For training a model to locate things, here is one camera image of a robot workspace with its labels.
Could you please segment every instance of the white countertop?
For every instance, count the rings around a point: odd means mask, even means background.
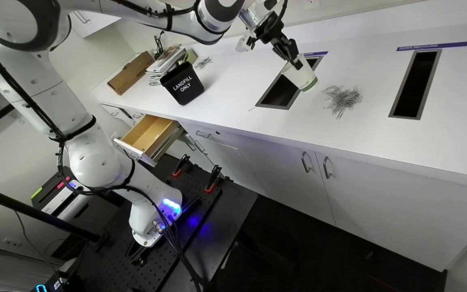
[[[307,144],[467,174],[467,47],[444,49],[421,120],[389,118],[412,56],[398,46],[467,41],[467,26],[342,39],[300,46],[328,50],[315,73],[315,90],[301,93],[291,109],[254,105],[284,61],[266,49],[213,55],[197,71],[205,92],[185,106],[143,77],[118,96],[106,82],[91,91],[100,102],[174,120],[202,122]],[[358,86],[363,101],[336,120],[320,91]]]

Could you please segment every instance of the electrical outlet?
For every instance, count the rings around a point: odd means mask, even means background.
[[[304,9],[313,9],[320,7],[320,0],[303,0]]]
[[[3,242],[12,247],[20,247],[21,244],[23,244],[19,240],[15,240],[13,238],[5,238]]]

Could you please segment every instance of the blue label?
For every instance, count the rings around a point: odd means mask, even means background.
[[[460,41],[459,43],[430,44],[430,45],[422,45],[422,46],[399,47],[397,48],[397,52],[413,51],[413,50],[456,48],[456,47],[467,47],[467,41]]]
[[[327,55],[328,51],[324,52],[307,52],[304,54],[304,57],[313,57],[313,56],[324,56]]]

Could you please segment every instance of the black pole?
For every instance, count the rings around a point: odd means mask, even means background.
[[[10,198],[9,196],[5,196],[4,194],[0,193],[0,205],[5,206],[9,209],[12,209],[14,211],[17,211],[21,214],[30,216],[31,218],[36,218],[37,220],[41,220],[44,223],[53,225],[54,227],[57,227],[61,230],[64,230],[66,232],[72,233],[74,235],[78,235],[80,237],[83,237],[89,241],[93,242],[99,242],[100,241],[100,235],[89,232],[85,229],[76,227],[72,224],[69,224],[68,222],[61,220],[55,216],[52,216],[48,213],[45,213],[41,210],[35,209],[34,207],[31,207],[29,205],[26,205],[25,203],[19,202],[13,198]]]

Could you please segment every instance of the black floor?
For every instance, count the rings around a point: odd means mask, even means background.
[[[443,292],[446,273],[260,196],[213,282],[219,292]]]

